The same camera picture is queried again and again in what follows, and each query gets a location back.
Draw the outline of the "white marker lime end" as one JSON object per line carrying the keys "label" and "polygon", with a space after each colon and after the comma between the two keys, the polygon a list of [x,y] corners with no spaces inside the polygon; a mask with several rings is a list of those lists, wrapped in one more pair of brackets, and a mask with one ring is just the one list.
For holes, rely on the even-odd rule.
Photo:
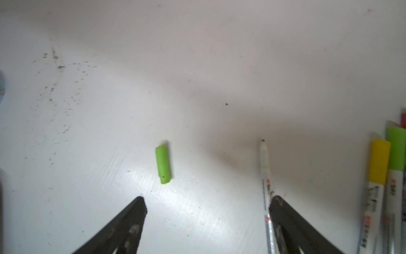
{"label": "white marker lime end", "polygon": [[267,240],[267,252],[268,254],[278,254],[278,245],[273,228],[273,223],[269,213],[269,207],[274,195],[273,188],[271,186],[271,170],[269,164],[269,152],[266,146],[266,142],[262,139],[260,143],[260,170],[262,177],[262,191],[263,191],[263,206],[264,206],[264,218]]}

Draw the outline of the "green pen cap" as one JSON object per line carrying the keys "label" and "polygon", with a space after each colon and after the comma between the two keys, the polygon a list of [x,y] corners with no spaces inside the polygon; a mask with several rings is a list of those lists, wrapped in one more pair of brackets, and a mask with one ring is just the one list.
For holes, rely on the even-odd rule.
{"label": "green pen cap", "polygon": [[155,149],[158,176],[162,185],[171,181],[171,168],[167,145],[160,145]]}

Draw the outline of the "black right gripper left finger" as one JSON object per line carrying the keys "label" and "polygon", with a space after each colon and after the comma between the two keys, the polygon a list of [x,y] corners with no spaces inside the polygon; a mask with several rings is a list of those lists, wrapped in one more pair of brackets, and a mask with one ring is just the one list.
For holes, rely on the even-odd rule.
{"label": "black right gripper left finger", "polygon": [[136,254],[147,213],[144,198],[136,197],[75,253]]}

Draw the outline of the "white marker green end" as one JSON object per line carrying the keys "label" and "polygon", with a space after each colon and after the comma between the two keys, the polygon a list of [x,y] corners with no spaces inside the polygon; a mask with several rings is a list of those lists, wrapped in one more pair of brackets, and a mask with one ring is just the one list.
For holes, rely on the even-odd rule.
{"label": "white marker green end", "polygon": [[401,252],[406,130],[401,127],[389,126],[386,129],[386,139],[391,147],[385,193],[384,253],[399,254]]}

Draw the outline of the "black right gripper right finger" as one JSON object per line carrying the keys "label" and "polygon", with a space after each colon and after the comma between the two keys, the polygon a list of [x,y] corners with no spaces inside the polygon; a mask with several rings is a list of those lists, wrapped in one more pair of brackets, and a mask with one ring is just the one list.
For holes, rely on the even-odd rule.
{"label": "black right gripper right finger", "polygon": [[341,253],[282,197],[273,197],[269,213],[280,254]]}

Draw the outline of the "white marker yellow end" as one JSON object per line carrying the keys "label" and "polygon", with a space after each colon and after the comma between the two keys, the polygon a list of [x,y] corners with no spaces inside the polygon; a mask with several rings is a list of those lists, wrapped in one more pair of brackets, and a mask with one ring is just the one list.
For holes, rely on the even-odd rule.
{"label": "white marker yellow end", "polygon": [[369,182],[358,244],[359,254],[375,253],[382,218],[390,147],[391,144],[382,139],[374,140],[371,144]]}

